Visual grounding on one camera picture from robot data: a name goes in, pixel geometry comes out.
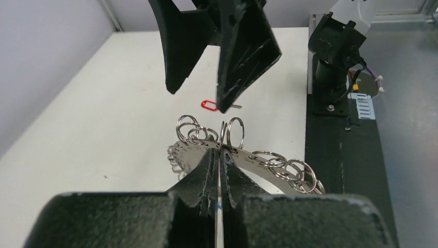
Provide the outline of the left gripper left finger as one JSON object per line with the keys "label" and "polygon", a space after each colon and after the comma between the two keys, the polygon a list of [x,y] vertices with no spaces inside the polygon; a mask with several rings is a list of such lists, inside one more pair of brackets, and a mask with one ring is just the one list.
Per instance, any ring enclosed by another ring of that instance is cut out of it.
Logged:
{"label": "left gripper left finger", "polygon": [[68,192],[42,209],[25,247],[215,247],[219,154],[165,192]]}

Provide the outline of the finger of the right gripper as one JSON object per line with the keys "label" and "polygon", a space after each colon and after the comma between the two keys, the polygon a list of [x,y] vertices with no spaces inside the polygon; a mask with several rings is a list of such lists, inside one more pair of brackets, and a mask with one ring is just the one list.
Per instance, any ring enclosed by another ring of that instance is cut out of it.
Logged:
{"label": "finger of the right gripper", "polygon": [[192,1],[181,11],[173,1],[150,1],[158,24],[165,64],[165,85],[175,94],[196,66],[205,48],[219,45],[218,1]]}
{"label": "finger of the right gripper", "polygon": [[281,50],[263,11],[265,1],[193,1],[191,52],[197,63],[209,45],[220,47],[216,105],[231,108],[252,83],[281,57]]}

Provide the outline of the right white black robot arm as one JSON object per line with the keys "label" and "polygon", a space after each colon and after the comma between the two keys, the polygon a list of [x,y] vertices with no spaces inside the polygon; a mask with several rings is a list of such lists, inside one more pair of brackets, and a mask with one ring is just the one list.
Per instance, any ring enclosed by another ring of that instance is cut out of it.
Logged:
{"label": "right white black robot arm", "polygon": [[[338,1],[315,27],[308,49],[330,74],[344,77],[351,67],[365,66],[359,54],[376,16],[376,1]],[[220,48],[216,105],[228,111],[252,83],[281,57],[279,44],[264,13],[265,1],[194,1],[181,11],[173,1],[150,1],[164,56],[165,85],[176,93],[205,48]]]}

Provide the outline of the key with red tag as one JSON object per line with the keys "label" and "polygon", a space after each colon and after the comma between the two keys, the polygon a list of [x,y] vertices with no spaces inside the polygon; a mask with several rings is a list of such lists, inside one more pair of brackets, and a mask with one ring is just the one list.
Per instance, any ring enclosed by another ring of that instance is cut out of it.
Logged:
{"label": "key with red tag", "polygon": [[[214,101],[211,101],[211,100],[203,100],[201,102],[200,106],[203,109],[206,109],[206,110],[209,110],[212,112],[218,111],[218,107],[216,106],[216,103]],[[234,109],[241,109],[242,108],[241,105],[235,105],[235,104],[232,104],[230,107],[234,108]]]}

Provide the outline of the metal disc keyring holder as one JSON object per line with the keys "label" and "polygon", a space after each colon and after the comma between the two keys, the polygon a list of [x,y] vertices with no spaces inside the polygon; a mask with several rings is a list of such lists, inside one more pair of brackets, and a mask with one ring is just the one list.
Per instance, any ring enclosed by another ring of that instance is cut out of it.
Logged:
{"label": "metal disc keyring holder", "polygon": [[168,160],[172,171],[181,180],[199,163],[209,148],[223,148],[230,152],[235,165],[257,175],[276,186],[285,194],[325,194],[323,183],[317,179],[312,167],[303,160],[287,159],[279,153],[265,150],[249,152],[231,144],[231,128],[234,122],[243,128],[243,120],[232,118],[222,124],[220,132],[202,126],[194,116],[182,115],[176,122],[178,141],[169,146]]}

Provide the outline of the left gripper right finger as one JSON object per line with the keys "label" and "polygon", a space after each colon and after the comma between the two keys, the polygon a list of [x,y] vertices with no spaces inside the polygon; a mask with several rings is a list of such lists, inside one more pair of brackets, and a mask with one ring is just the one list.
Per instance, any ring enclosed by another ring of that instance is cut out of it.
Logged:
{"label": "left gripper right finger", "polygon": [[378,209],[358,195],[272,195],[231,153],[219,157],[224,247],[391,247]]}

